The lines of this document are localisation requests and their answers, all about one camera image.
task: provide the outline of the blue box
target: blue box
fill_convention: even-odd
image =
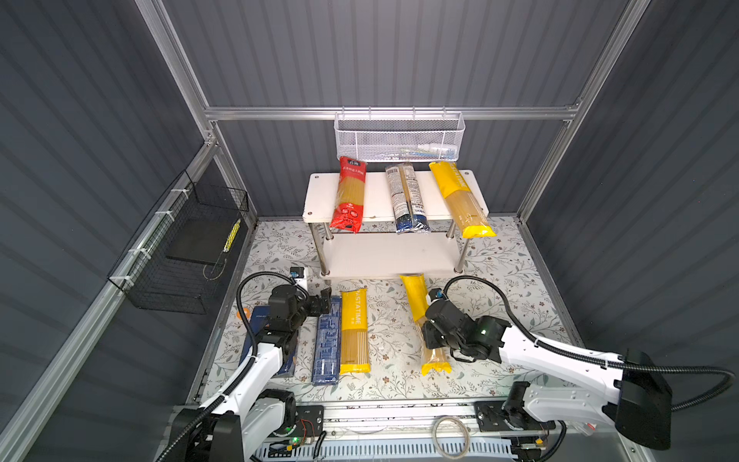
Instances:
[[[251,312],[251,319],[249,319],[249,323],[251,324],[251,329],[254,331],[255,335],[265,326],[265,324],[267,324],[269,313],[270,307],[268,306],[254,307],[254,310]],[[239,361],[239,364],[241,364],[244,361],[244,358],[246,358],[246,354],[249,352],[249,348],[251,348],[251,339],[249,339],[249,335],[247,334],[246,339],[244,339],[244,347],[241,350],[241,360]],[[296,347],[295,351],[293,351],[293,354],[291,354],[290,357],[287,358],[285,364],[283,364],[280,370],[277,371],[277,374],[272,377],[293,377],[295,375],[295,355],[297,353],[298,348]]]
[[[319,317],[316,352],[313,355],[314,385],[338,383],[341,366],[341,297],[331,297],[331,312]]]

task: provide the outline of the black cable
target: black cable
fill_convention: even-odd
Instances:
[[[319,458],[321,455],[321,446],[323,445],[323,440],[326,439],[326,430],[322,431],[319,440],[316,442],[316,447],[313,448],[313,460]]]
[[[203,409],[200,414],[196,415],[192,421],[183,428],[182,432],[180,432],[179,435],[169,444],[166,448],[162,451],[161,454],[159,454],[159,457],[157,458],[156,462],[163,462],[169,453],[173,450],[173,448],[185,437],[189,436],[192,431],[197,428],[200,423],[205,420],[206,417],[208,417],[211,412],[213,412],[224,400],[224,395],[228,396],[233,392],[236,387],[241,383],[241,380],[243,380],[244,377],[246,377],[246,374],[249,372],[251,367],[254,365],[254,362],[256,361],[256,354],[257,354],[257,348],[258,345],[256,343],[256,336],[254,335],[254,331],[251,329],[251,324],[249,324],[249,319],[246,317],[246,313],[244,312],[244,305],[241,301],[241,292],[244,289],[244,286],[247,282],[251,281],[254,278],[257,278],[259,276],[274,276],[279,277],[280,279],[283,279],[290,284],[295,285],[298,289],[300,289],[306,296],[308,292],[300,287],[299,285],[295,284],[295,281],[293,281],[291,278],[282,275],[280,273],[275,273],[273,271],[258,271],[256,273],[252,273],[249,276],[246,276],[243,281],[239,283],[239,288],[236,289],[236,308],[239,310],[239,315],[241,316],[241,320],[244,323],[244,326],[246,327],[246,333],[249,335],[249,339],[251,340],[252,345],[252,351],[251,356],[249,357],[249,361],[246,363],[246,366],[241,370],[239,375],[236,376],[233,382],[231,382],[231,385],[229,385],[225,390],[223,390],[223,394],[218,396],[218,398],[214,399],[212,403],[205,409]]]
[[[549,458],[553,456],[554,453],[562,445],[562,442],[565,440],[565,435],[567,435],[567,424],[565,424],[564,421],[558,421],[558,422],[559,422],[559,425],[561,426],[561,430],[559,431],[559,436],[557,437],[556,441],[554,441],[554,445],[547,451],[546,454],[544,454],[542,457],[538,459],[534,459],[532,462],[548,461]]]
[[[532,334],[531,332],[529,332],[528,330],[526,330],[526,327],[524,327],[521,321],[519,321],[518,318],[513,314],[513,311],[511,311],[511,305],[508,303],[508,298],[505,296],[503,291],[500,290],[498,286],[488,281],[487,279],[483,279],[477,276],[467,276],[467,275],[453,277],[444,286],[444,295],[446,295],[446,293],[449,291],[449,288],[452,286],[453,283],[460,281],[462,279],[470,279],[472,281],[482,282],[483,284],[492,288],[494,291],[498,292],[498,295],[500,295],[500,298],[503,300],[503,305],[505,306],[505,312],[508,314],[508,317],[511,318],[511,322],[513,322],[514,325],[518,327],[518,329],[523,333],[523,335],[527,339],[531,340],[532,342],[535,342],[537,340],[536,336]],[[636,370],[639,372],[654,372],[654,373],[661,373],[661,374],[695,374],[695,375],[723,376],[723,379],[710,390],[704,393],[701,393],[700,395],[697,395],[694,398],[688,399],[686,401],[682,401],[677,404],[673,404],[672,405],[673,412],[687,409],[688,407],[693,407],[698,404],[704,403],[711,398],[715,398],[716,396],[719,396],[721,393],[727,391],[734,383],[734,377],[735,377],[734,373],[731,370],[728,370],[724,367],[717,367],[717,366],[649,366],[649,365],[644,365],[644,364],[634,364],[634,363],[627,363],[627,362],[610,362],[610,361],[605,361],[604,359],[593,358],[590,356],[580,355],[578,353],[572,353],[571,351],[562,350],[546,342],[539,341],[537,342],[537,346],[544,348],[547,351],[551,351],[552,353],[564,356],[566,358],[576,359],[577,361],[583,361],[589,364],[595,364],[600,367],[612,367],[614,369]]]

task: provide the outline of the aluminum frame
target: aluminum frame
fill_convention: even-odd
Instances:
[[[162,201],[158,211],[168,211],[182,194],[182,190],[190,183],[190,179],[200,179],[213,159],[215,151],[215,142],[212,139],[202,145],[190,162],[186,170],[187,174],[180,175],[180,179]],[[153,215],[149,224],[134,242],[133,248],[143,246],[154,233],[159,221],[168,220],[165,215]],[[129,252],[116,268],[115,273],[125,272],[135,258],[135,254]],[[26,457],[124,299],[125,295],[112,282],[106,282],[44,374],[8,422],[3,433],[0,434],[0,461],[21,462]]]
[[[204,140],[210,136],[215,137],[217,144],[221,147],[220,153],[215,157],[216,165],[221,171],[226,186],[229,188],[242,189],[248,193],[244,180],[241,178],[239,169],[236,167],[234,157],[225,143],[223,133],[221,133],[215,122],[211,122],[205,116],[205,108],[208,107],[208,99],[195,76],[190,60],[185,53],[185,49],[174,29],[167,9],[164,7],[162,0],[136,0],[141,15],[149,28],[154,41],[159,47],[159,51],[167,63],[167,67],[180,89],[180,93],[185,99],[187,107],[197,124],[200,134]],[[256,224],[256,209],[249,199],[249,218],[248,224]]]
[[[522,220],[516,220],[516,224],[518,225],[518,231],[521,233],[523,243],[531,254],[534,266],[536,266],[537,271],[539,271],[539,276],[542,278],[544,287],[552,298],[552,305],[554,305],[554,309],[559,315],[562,326],[567,331],[567,335],[570,337],[572,344],[577,347],[585,348],[585,343],[582,341],[582,337],[577,331],[577,327],[575,327],[575,322],[572,320],[572,316],[570,316],[570,312],[567,310],[565,300],[562,298],[562,295],[559,293],[559,289],[554,283],[554,279],[549,272],[549,267],[547,267],[544,257],[542,257],[541,252],[539,252],[539,247],[537,247],[537,243],[534,241],[534,236],[531,235],[525,222]]]
[[[552,146],[547,154],[542,167],[539,169],[533,183],[529,187],[526,195],[523,198],[523,202],[518,209],[519,217],[523,222],[528,221],[531,217],[531,212],[534,211],[534,207],[537,206],[539,199],[544,193],[544,189],[549,184],[556,168],[565,156],[567,149],[572,144],[572,140],[577,135],[577,132],[582,126],[583,120],[588,116],[590,108],[593,107],[598,94],[603,88],[608,75],[613,70],[616,62],[624,51],[626,43],[631,38],[631,35],[636,28],[636,25],[641,20],[649,6],[651,0],[630,0],[626,5],[624,12],[621,14],[616,28],[610,35],[608,42],[598,58],[596,66],[593,68],[593,72],[590,74],[585,87],[580,94],[577,114],[575,118],[567,123],[559,134],[555,138]]]
[[[573,120],[576,106],[521,107],[207,107],[208,120],[334,120],[342,118],[446,118],[466,120]]]
[[[327,401],[324,406],[324,430],[335,440],[428,438],[436,420],[444,415],[459,418],[470,430],[479,435],[476,401],[487,398],[425,398],[385,401]],[[489,401],[503,402],[505,397],[490,397]],[[501,429],[484,432],[490,436],[537,435],[536,430]]]

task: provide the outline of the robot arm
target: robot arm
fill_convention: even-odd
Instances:
[[[627,357],[616,353],[574,347],[543,337],[532,341],[511,323],[492,316],[472,319],[454,306],[441,289],[429,292],[427,323],[423,337],[428,348],[449,346],[461,361],[489,359],[506,362],[566,380],[576,387],[539,387],[514,382],[501,413],[511,428],[527,421],[579,421],[605,424],[631,441],[653,449],[670,447],[672,390],[658,373],[626,371],[624,362],[653,365],[641,352]],[[571,356],[557,354],[538,345],[539,340]],[[459,351],[467,358],[454,356]],[[601,367],[575,359],[587,356],[602,360]]]
[[[175,422],[183,422],[181,431],[189,435],[179,443],[179,440],[172,439],[180,434],[175,431],[173,423],[168,460],[194,460],[207,452],[207,460],[211,462],[248,461],[270,434],[289,433],[296,425],[295,395],[283,390],[265,390],[265,387],[297,348],[298,332],[305,319],[330,310],[331,289],[322,290],[320,296],[309,296],[306,270],[291,268],[294,283],[279,285],[272,290],[269,318],[255,336],[256,356],[247,356],[229,380],[202,403],[196,412],[209,409],[222,399],[202,420],[200,427],[185,428],[193,421],[195,410],[183,410],[180,413],[182,418],[178,416],[175,419]],[[274,273],[257,275],[280,276]]]

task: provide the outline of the white shelf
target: white shelf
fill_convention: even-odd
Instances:
[[[477,180],[471,170],[460,170],[465,181],[472,190],[477,203],[482,207],[485,215],[488,206],[483,199],[483,193],[477,185]],[[305,195],[303,221],[306,223],[326,223],[333,218],[336,190],[338,189],[338,173],[314,173],[310,175],[308,191]],[[428,220],[450,220],[452,216],[444,203],[436,179],[430,171],[416,171],[420,195],[423,199],[423,208]],[[367,174],[364,187],[364,218],[363,222],[395,221],[390,203],[390,190],[384,171]]]
[[[445,233],[334,234],[323,240],[326,279],[397,279],[398,274],[456,276],[460,257],[456,239]]]

